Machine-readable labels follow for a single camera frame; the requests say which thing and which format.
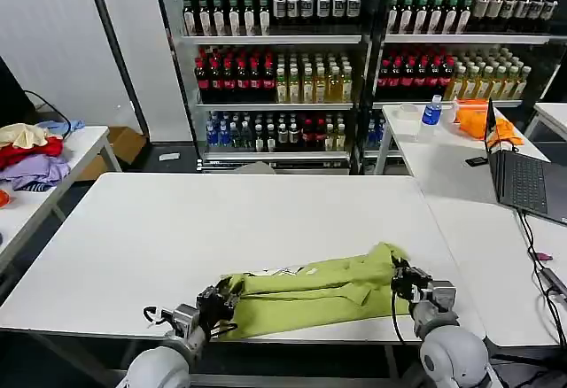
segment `laptop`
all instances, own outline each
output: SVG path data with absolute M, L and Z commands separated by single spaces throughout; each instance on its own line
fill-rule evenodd
M 511 142 L 501 141 L 492 99 L 485 148 L 499 203 L 567 225 L 567 167 L 522 155 Z

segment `cardboard box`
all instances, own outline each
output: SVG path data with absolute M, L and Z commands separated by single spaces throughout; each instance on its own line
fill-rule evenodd
M 134 159 L 140 154 L 147 139 L 129 127 L 109 127 L 108 141 L 113 148 L 118 161 L 132 165 Z M 82 171 L 77 182 L 95 181 L 100 175 L 108 171 L 105 160 L 97 155 Z

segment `red cloth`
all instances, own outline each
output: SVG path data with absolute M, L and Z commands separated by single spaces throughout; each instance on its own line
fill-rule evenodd
M 23 160 L 27 155 L 44 154 L 47 156 L 59 156 L 63 151 L 63 140 L 56 137 L 47 137 L 47 144 L 34 146 L 31 149 L 21 149 L 12 145 L 0 148 L 0 169 L 14 165 Z

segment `white wall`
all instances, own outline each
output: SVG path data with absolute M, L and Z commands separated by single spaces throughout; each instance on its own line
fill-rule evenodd
M 93 0 L 0 0 L 0 55 L 68 118 L 140 132 Z
M 158 0 L 105 0 L 151 140 L 191 140 Z

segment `blue cloth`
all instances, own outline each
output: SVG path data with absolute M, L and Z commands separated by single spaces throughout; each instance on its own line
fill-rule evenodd
M 69 131 L 69 133 L 72 133 L 77 129 L 81 129 L 85 127 L 84 120 L 69 120 L 69 121 L 71 122 L 71 131 Z M 43 122 L 40 122 L 39 124 L 35 124 L 35 125 L 37 127 L 47 128 L 50 131 L 50 133 L 59 134 L 60 136 L 64 135 L 67 132 L 67 129 L 69 128 L 69 124 L 67 124 L 66 122 L 59 122 L 57 120 L 44 120 Z

